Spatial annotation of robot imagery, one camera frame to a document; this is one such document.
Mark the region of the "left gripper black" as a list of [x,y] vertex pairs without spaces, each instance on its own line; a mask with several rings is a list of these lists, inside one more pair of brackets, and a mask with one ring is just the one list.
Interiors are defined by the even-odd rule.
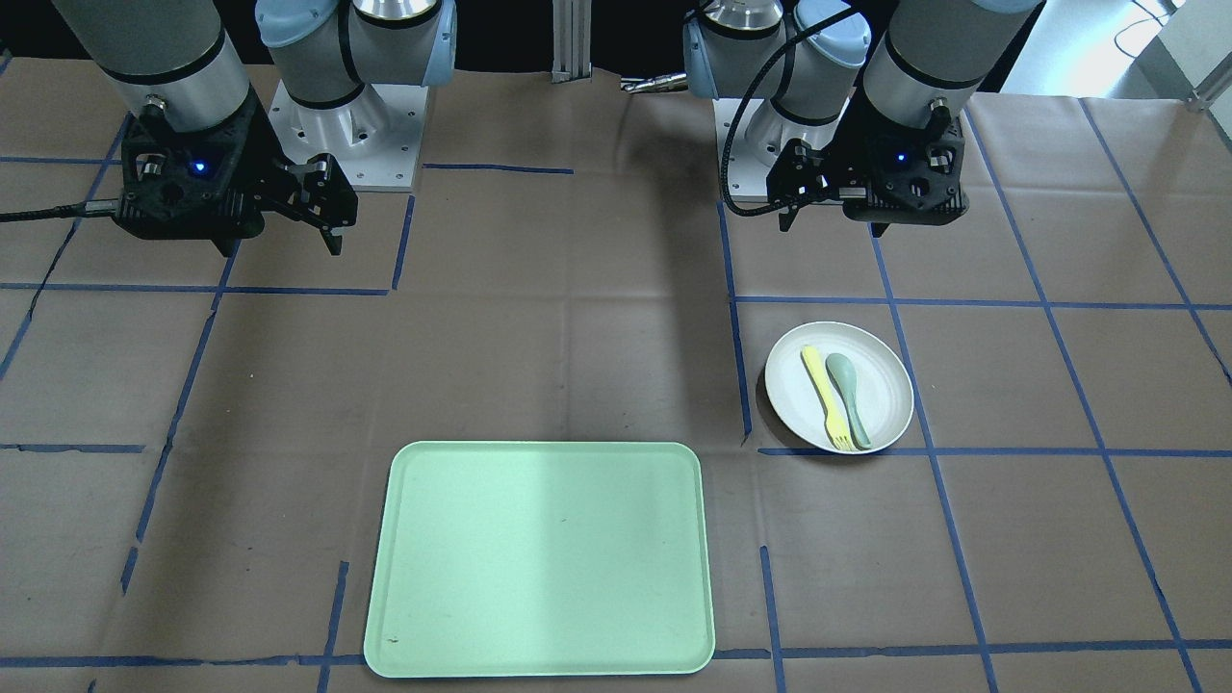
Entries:
[[[866,96],[851,97],[837,128],[840,162],[862,192],[843,201],[849,219],[890,224],[949,224],[968,212],[961,184],[963,129],[946,97],[925,105],[920,128],[903,126]],[[832,152],[788,138],[766,178],[768,202],[787,233],[801,208],[840,201],[845,178]]]

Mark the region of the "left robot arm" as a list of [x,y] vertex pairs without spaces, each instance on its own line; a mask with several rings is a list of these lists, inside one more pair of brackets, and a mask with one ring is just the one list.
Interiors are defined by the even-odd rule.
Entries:
[[876,31],[860,1],[700,1],[683,20],[689,91],[734,100],[721,137],[731,215],[837,203],[870,224],[967,215],[960,113],[1034,1],[898,1]]

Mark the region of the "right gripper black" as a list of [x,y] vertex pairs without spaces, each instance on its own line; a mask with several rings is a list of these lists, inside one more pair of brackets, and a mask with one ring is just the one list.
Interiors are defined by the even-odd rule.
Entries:
[[331,153],[290,162],[254,89],[219,125],[180,132],[170,100],[150,92],[120,142],[122,190],[112,219],[140,240],[250,240],[264,212],[312,224],[342,255],[359,196]]

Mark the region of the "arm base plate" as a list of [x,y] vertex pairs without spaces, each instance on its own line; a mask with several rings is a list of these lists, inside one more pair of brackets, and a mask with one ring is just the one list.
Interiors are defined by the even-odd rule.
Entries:
[[431,92],[418,85],[367,85],[350,104],[314,110],[296,104],[280,83],[269,121],[292,162],[304,164],[326,152],[357,192],[410,194]]
[[788,155],[782,173],[788,180],[800,180],[798,194],[829,190],[832,197],[824,203],[839,203],[844,196],[861,194],[867,186],[849,166],[840,171],[824,171],[822,150],[832,144],[849,100],[845,100],[835,118],[822,126],[804,126],[784,118],[763,97],[752,97],[752,104],[736,127],[736,136],[728,153],[727,190],[738,203],[766,203],[768,178],[779,157]]

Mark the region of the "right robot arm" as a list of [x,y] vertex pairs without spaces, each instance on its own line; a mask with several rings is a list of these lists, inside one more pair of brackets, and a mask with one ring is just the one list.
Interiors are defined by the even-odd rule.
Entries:
[[326,250],[359,219],[357,187],[409,187],[423,106],[447,84],[453,1],[259,1],[287,105],[265,107],[211,1],[57,1],[132,115],[115,200],[73,207],[138,240],[208,240],[233,256],[265,215],[312,224]]

